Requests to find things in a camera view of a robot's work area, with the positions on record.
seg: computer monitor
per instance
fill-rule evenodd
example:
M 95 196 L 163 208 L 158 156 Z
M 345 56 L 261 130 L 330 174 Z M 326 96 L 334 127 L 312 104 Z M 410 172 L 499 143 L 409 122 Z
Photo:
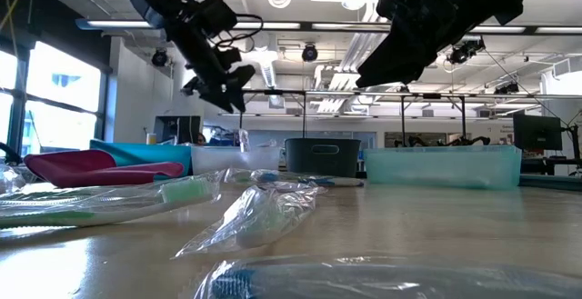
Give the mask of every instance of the computer monitor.
M 179 144 L 195 144 L 200 132 L 200 116 L 158 116 L 154 130 L 158 142 L 177 136 Z
M 513 132 L 519 149 L 562 150 L 562 127 L 557 117 L 513 115 Z

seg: white container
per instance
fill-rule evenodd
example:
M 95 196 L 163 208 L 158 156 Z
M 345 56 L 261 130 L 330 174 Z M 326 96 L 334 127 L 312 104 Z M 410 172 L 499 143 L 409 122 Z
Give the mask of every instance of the white container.
M 192 147 L 192 170 L 194 175 L 241 168 L 247 170 L 279 168 L 280 147 L 252 148 L 241 153 L 239 147 Z

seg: robotic arm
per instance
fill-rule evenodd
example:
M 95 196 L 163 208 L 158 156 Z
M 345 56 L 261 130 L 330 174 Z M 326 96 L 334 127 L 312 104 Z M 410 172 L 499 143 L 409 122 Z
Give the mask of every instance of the robotic arm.
M 417 80 L 439 51 L 491 16 L 501 25 L 520 16 L 523 0 L 378 0 L 376 11 L 392 21 L 390 34 L 358 68 L 358 87 Z M 484 47 L 454 48 L 449 61 L 463 63 Z
M 251 65 L 239 66 L 229 72 L 232 64 L 241 60 L 238 49 L 230 45 L 256 34 L 236 35 L 211 47 L 209 40 L 221 32 L 233 29 L 239 16 L 223 0 L 130 0 L 135 10 L 153 27 L 164 28 L 167 40 L 174 42 L 187 61 L 186 68 L 196 76 L 186 85 L 186 92 L 196 90 L 200 98 L 229 113 L 232 105 L 245 111 L 241 88 L 255 73 Z M 221 51 L 218 47 L 228 47 Z

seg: wooden table surface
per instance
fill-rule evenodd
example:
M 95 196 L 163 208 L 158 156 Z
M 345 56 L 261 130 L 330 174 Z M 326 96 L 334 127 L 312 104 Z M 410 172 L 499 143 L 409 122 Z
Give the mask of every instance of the wooden table surface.
M 0 231 L 0 298 L 186 298 L 223 259 L 378 251 L 582 276 L 582 194 L 369 186 L 330 189 L 262 248 L 170 258 L 244 190 L 131 223 Z

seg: security camera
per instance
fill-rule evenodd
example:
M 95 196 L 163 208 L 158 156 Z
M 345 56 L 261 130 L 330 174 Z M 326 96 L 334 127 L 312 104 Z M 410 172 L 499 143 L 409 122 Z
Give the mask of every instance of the security camera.
M 304 62 L 313 62 L 317 59 L 317 49 L 315 44 L 306 44 L 306 48 L 303 49 L 303 54 L 301 55 Z
M 152 56 L 152 64 L 156 67 L 165 67 L 169 58 L 165 48 L 157 48 L 156 53 Z

